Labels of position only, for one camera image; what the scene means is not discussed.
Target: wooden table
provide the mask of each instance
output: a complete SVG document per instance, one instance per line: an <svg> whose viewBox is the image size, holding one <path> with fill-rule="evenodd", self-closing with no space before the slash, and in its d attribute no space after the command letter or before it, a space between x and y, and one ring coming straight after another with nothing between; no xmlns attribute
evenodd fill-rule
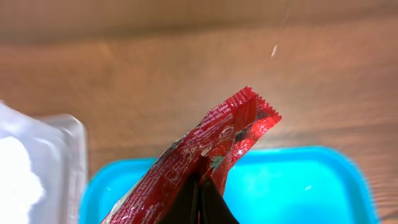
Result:
<svg viewBox="0 0 398 224"><path fill-rule="evenodd" d="M90 175L158 156L246 85L283 116L255 148L334 147L362 168L380 215L398 209L397 16L0 45L0 98L80 119Z"/></svg>

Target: black tongs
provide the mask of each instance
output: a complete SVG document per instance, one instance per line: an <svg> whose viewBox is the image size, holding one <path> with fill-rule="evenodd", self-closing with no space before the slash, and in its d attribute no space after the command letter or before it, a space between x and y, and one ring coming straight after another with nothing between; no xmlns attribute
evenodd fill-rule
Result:
<svg viewBox="0 0 398 224"><path fill-rule="evenodd" d="M199 186L199 177L190 176L172 206L158 224L239 224L228 209L212 179Z"/></svg>

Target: blue plastic container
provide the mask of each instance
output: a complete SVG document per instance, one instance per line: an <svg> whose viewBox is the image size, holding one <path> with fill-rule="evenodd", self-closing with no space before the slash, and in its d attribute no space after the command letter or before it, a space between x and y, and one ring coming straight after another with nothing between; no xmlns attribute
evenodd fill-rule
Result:
<svg viewBox="0 0 398 224"><path fill-rule="evenodd" d="M80 224L100 223L154 161L129 159L102 168L83 198ZM250 151L229 172L224 199L242 224L378 222L360 171L321 146Z"/></svg>

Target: wrapper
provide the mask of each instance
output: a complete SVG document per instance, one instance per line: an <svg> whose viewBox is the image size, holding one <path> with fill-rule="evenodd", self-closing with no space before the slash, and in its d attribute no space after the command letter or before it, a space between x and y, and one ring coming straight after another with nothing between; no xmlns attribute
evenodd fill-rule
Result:
<svg viewBox="0 0 398 224"><path fill-rule="evenodd" d="M230 168L280 119L252 88L243 88L175 141L101 223L156 223L193 173L212 178L223 194Z"/></svg>

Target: clear plastic container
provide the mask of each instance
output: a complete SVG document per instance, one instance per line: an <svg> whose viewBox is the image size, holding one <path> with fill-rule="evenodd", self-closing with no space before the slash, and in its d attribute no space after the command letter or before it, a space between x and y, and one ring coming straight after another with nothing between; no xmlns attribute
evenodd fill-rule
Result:
<svg viewBox="0 0 398 224"><path fill-rule="evenodd" d="M30 224L76 224L87 178L84 126L67 114L37 120L0 104L0 138L6 137L24 145L45 190L29 212Z"/></svg>

